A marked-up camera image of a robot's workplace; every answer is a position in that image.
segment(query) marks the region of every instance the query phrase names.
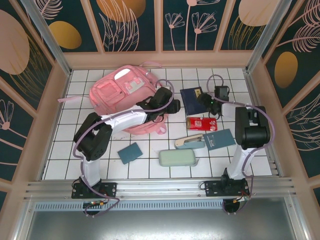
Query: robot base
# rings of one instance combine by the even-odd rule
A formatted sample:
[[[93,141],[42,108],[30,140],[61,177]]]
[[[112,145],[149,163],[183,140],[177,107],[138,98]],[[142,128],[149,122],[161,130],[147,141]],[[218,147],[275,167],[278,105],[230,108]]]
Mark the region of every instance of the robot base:
[[[117,183],[116,182],[102,182],[100,181],[92,187],[97,192],[107,195],[109,197],[115,197],[117,193]],[[93,193],[86,184],[81,180],[79,183],[73,184],[72,187],[72,199],[103,199],[103,197]]]
[[[246,195],[250,193],[247,180],[230,179],[227,169],[224,170],[221,180],[205,181],[204,189],[207,197],[235,197],[243,195],[242,192]]]

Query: blue notebook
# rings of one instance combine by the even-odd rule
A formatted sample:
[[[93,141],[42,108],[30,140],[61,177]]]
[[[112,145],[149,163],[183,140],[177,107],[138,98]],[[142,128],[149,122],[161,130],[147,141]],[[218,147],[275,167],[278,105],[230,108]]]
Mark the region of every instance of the blue notebook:
[[[184,111],[187,116],[207,112],[206,107],[197,102],[197,97],[203,93],[201,87],[181,89],[180,93],[184,104]]]
[[[230,129],[203,134],[203,138],[209,151],[236,144]]]

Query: flower illustration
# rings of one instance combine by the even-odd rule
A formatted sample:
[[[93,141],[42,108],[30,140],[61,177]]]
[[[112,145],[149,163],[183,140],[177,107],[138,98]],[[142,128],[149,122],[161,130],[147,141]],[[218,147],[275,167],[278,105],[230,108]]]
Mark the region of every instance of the flower illustration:
[[[185,25],[185,21],[183,21],[183,17],[181,16],[181,13],[179,14],[174,13],[172,14],[172,16],[170,13],[167,13],[165,15],[165,20],[168,23],[168,26],[170,28],[172,47],[173,47],[173,50],[175,51],[176,49],[174,44],[174,38],[172,35],[172,29],[183,27]]]
[[[192,24],[195,33],[194,50],[197,50],[198,34],[210,33],[217,30],[217,25],[214,24],[216,19],[215,13],[203,13],[199,18],[199,12],[192,14]]]
[[[23,136],[22,134],[14,131],[10,128],[10,122],[11,122],[12,116],[14,114],[14,109],[15,109],[15,105],[11,101],[8,101],[8,103],[6,105],[6,103],[3,99],[0,100],[0,130],[9,130],[9,131],[13,132],[14,134],[26,139],[27,138],[26,136]],[[19,149],[19,150],[23,149],[23,147],[15,145],[15,144],[8,142],[2,138],[0,138],[0,142],[7,144],[11,147],[14,147],[16,149]]]
[[[186,0],[186,3],[191,7],[196,5],[216,4],[218,2],[220,2],[220,0]]]

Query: red box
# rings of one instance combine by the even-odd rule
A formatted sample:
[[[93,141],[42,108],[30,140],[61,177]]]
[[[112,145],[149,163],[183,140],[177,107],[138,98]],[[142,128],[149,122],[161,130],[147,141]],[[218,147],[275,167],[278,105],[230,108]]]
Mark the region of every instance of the red box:
[[[217,131],[217,120],[210,117],[187,117],[186,129],[198,131]]]

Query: purple cable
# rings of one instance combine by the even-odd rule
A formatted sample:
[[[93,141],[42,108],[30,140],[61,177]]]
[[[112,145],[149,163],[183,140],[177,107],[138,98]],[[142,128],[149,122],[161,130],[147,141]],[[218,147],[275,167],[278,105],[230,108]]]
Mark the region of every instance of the purple cable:
[[[221,100],[221,99],[215,97],[215,96],[212,94],[212,92],[210,92],[210,90],[209,90],[209,81],[210,81],[211,78],[214,77],[214,76],[217,76],[217,77],[221,78],[222,82],[224,81],[224,79],[222,78],[222,76],[220,76],[220,75],[218,75],[218,74],[213,74],[213,75],[211,75],[211,76],[208,78],[208,80],[207,80],[207,82],[206,82],[206,89],[207,89],[208,93],[210,94],[210,96],[211,96],[214,100],[217,100],[217,101],[219,101],[219,102],[221,102],[221,103],[224,103],[224,104],[234,104],[234,105],[238,105],[238,106],[242,106],[242,107],[249,107],[249,108],[252,108],[252,109],[254,109],[254,110],[257,110],[257,111],[260,112],[263,116],[265,116],[265,118],[269,121],[269,123],[270,123],[270,125],[271,125],[272,137],[271,137],[270,141],[269,141],[267,144],[263,145],[262,147],[255,148],[255,149],[253,149],[251,152],[249,152],[249,154],[248,154],[248,156],[246,156],[246,158],[245,158],[245,160],[244,160],[244,163],[243,163],[243,165],[242,165],[242,168],[241,168],[242,174],[243,174],[245,177],[247,177],[247,178],[250,178],[250,177],[251,177],[251,187],[250,187],[250,194],[249,194],[249,198],[251,198],[252,189],[253,189],[253,187],[254,187],[254,175],[252,174],[252,175],[248,176],[248,175],[245,173],[245,167],[246,167],[246,164],[247,164],[250,156],[251,156],[254,152],[259,151],[259,150],[261,150],[261,149],[265,149],[265,148],[267,148],[268,146],[270,146],[270,145],[274,142],[275,137],[276,137],[275,126],[274,126],[274,123],[273,123],[273,121],[271,120],[271,118],[270,118],[264,111],[262,111],[260,108],[258,108],[258,107],[256,107],[256,106],[252,106],[252,105],[249,105],[249,104],[244,104],[244,103],[236,102],[236,101],[224,101],[224,100]]]
[[[98,122],[96,122],[95,124],[93,124],[92,126],[90,126],[90,127],[79,137],[78,141],[77,141],[77,142],[75,143],[75,145],[74,145],[72,154],[73,154],[73,156],[74,156],[75,158],[81,159],[81,165],[80,165],[81,178],[82,178],[84,184],[85,184],[93,193],[95,193],[96,195],[98,195],[98,196],[100,196],[100,197],[103,197],[103,198],[105,198],[105,199],[116,200],[116,203],[112,204],[112,205],[111,205],[109,208],[107,208],[106,210],[100,211],[100,212],[98,212],[96,215],[92,215],[92,218],[94,218],[95,216],[97,217],[97,216],[99,216],[99,215],[102,215],[102,214],[105,214],[106,212],[108,212],[110,209],[112,209],[114,206],[116,206],[116,205],[120,202],[120,199],[117,198],[117,197],[111,197],[111,196],[103,195],[103,194],[101,194],[100,192],[94,190],[94,189],[90,186],[88,180],[87,180],[86,177],[85,177],[84,157],[83,157],[82,155],[77,155],[77,154],[76,154],[76,150],[77,150],[80,142],[84,139],[84,137],[85,137],[92,129],[94,129],[96,126],[98,126],[98,125],[100,125],[100,124],[102,124],[102,123],[104,123],[104,122],[107,122],[107,121],[109,121],[109,120],[111,120],[111,119],[113,119],[113,118],[116,118],[116,117],[119,117],[119,116],[121,116],[121,115],[128,114],[128,113],[137,113],[137,112],[139,112],[139,113],[141,113],[141,112],[142,112],[142,113],[143,113],[143,112],[144,112],[144,113],[153,113],[153,112],[161,111],[161,110],[165,109],[166,107],[168,107],[169,104],[173,101],[173,99],[174,99],[174,97],[175,97],[175,88],[174,88],[173,84],[172,84],[170,81],[165,80],[165,79],[159,79],[159,80],[155,83],[155,87],[157,87],[157,85],[158,85],[158,83],[159,83],[160,81],[165,81],[165,82],[168,83],[168,84],[170,85],[170,87],[171,87],[172,96],[170,97],[170,99],[169,99],[169,101],[168,101],[167,104],[165,104],[165,105],[162,106],[162,107],[159,107],[158,109],[153,109],[153,110],[144,110],[144,109],[143,109],[143,110],[139,110],[139,109],[127,110],[127,111],[124,111],[124,112],[120,112],[120,113],[118,113],[118,114],[115,114],[115,115],[113,115],[113,116],[111,116],[111,117],[108,117],[108,118],[106,118],[106,119],[104,119],[104,120],[98,121]],[[88,215],[88,213],[87,213],[87,209],[88,209],[88,208],[85,208],[84,212],[85,212],[86,216],[88,217],[89,215]]]

